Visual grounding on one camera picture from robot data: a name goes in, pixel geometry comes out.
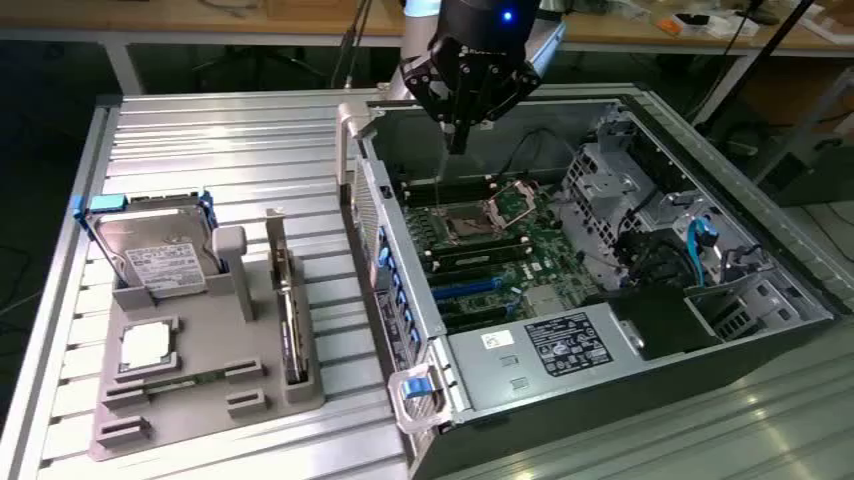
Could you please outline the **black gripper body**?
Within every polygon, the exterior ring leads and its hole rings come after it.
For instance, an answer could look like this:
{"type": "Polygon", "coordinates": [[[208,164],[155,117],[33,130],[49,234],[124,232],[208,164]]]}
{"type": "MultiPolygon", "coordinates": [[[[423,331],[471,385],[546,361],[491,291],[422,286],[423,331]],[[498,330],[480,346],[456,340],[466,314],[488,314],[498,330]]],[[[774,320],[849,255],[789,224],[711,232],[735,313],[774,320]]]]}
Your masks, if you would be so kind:
{"type": "Polygon", "coordinates": [[[447,87],[478,63],[518,64],[536,19],[535,1],[444,1],[430,41],[430,57],[447,87]]]}

